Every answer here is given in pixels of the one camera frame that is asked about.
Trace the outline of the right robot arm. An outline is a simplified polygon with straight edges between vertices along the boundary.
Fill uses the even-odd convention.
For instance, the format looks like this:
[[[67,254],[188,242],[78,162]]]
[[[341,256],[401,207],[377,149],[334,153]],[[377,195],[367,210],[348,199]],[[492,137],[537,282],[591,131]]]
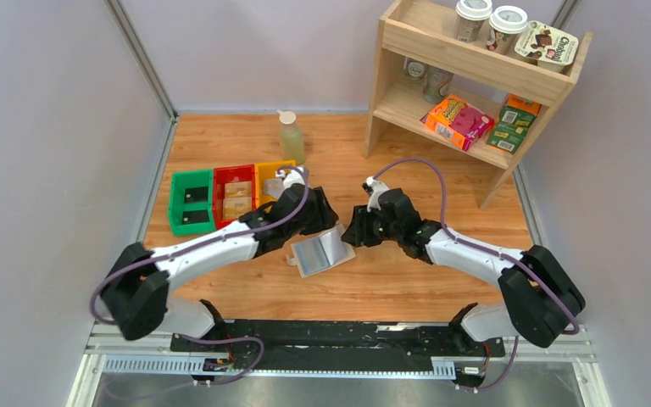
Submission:
[[[498,287],[502,303],[471,304],[453,318],[458,325],[451,329],[449,342],[459,354],[473,354],[488,339],[515,335],[547,348],[559,335],[579,331],[576,317],[586,300],[549,249],[502,248],[465,237],[421,217],[399,188],[354,207],[342,241],[355,248],[393,241],[410,258]]]

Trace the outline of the beige card holder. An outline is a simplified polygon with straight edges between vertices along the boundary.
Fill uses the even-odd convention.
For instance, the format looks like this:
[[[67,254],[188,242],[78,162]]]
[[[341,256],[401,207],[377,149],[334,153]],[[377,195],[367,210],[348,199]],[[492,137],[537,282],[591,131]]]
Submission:
[[[353,247],[342,241],[344,225],[338,223],[329,230],[291,245],[292,254],[286,262],[298,269],[302,278],[337,267],[355,258]]]

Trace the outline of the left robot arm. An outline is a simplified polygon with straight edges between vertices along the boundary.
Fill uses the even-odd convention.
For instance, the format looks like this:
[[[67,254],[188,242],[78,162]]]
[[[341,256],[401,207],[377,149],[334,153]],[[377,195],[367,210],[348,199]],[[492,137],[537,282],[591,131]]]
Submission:
[[[275,201],[247,212],[225,228],[189,242],[147,250],[127,246],[93,300],[101,299],[123,338],[135,341],[152,332],[183,333],[208,352],[225,341],[225,328],[202,303],[172,298],[186,283],[238,262],[276,251],[296,235],[336,226],[337,213],[322,187],[296,183]]]

